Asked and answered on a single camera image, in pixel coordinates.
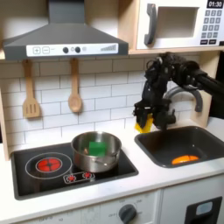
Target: sink faucet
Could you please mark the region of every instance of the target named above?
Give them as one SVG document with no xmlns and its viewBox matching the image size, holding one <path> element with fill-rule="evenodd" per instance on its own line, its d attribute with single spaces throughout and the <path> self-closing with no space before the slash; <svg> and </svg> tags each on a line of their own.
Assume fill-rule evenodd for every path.
<svg viewBox="0 0 224 224">
<path fill-rule="evenodd" d="M 182 93 L 182 92 L 188 92 L 195 97 L 195 99 L 196 99 L 195 111 L 201 112 L 203 109 L 203 100 L 202 100 L 201 94 L 198 90 L 187 91 L 187 90 L 183 89 L 182 87 L 174 87 L 164 95 L 164 98 L 170 100 L 174 95 L 176 95 L 178 93 Z"/>
</svg>

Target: silver pot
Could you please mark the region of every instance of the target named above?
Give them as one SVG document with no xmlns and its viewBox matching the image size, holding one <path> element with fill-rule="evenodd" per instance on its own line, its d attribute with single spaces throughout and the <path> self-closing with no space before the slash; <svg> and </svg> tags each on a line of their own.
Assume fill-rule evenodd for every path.
<svg viewBox="0 0 224 224">
<path fill-rule="evenodd" d="M 107 145 L 104 157 L 88 155 L 90 142 L 102 142 Z M 119 160 L 122 143 L 116 136 L 105 132 L 91 131 L 75 137 L 72 141 L 73 163 L 84 172 L 107 172 L 113 169 Z"/>
</svg>

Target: digital clock display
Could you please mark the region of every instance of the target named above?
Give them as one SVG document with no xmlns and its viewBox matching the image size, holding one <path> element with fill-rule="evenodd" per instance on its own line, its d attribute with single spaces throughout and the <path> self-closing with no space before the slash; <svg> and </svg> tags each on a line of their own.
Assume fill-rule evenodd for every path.
<svg viewBox="0 0 224 224">
<path fill-rule="evenodd" d="M 207 8 L 208 9 L 222 9 L 224 0 L 208 0 Z"/>
</svg>

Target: microwave keypad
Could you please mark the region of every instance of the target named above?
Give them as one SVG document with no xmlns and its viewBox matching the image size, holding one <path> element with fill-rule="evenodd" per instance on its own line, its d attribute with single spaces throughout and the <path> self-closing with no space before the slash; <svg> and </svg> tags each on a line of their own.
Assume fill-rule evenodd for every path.
<svg viewBox="0 0 224 224">
<path fill-rule="evenodd" d="M 201 45 L 215 45 L 218 38 L 222 10 L 206 10 L 201 33 Z"/>
</svg>

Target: microwave door handle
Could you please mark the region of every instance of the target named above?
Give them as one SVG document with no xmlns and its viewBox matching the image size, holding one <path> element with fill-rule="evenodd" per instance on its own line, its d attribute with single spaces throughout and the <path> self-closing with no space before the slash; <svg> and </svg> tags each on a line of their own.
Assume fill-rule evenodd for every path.
<svg viewBox="0 0 224 224">
<path fill-rule="evenodd" d="M 154 3 L 148 3 L 147 13 L 150 17 L 150 27 L 149 33 L 144 35 L 144 43 L 150 45 L 155 37 L 158 22 L 157 7 Z"/>
</svg>

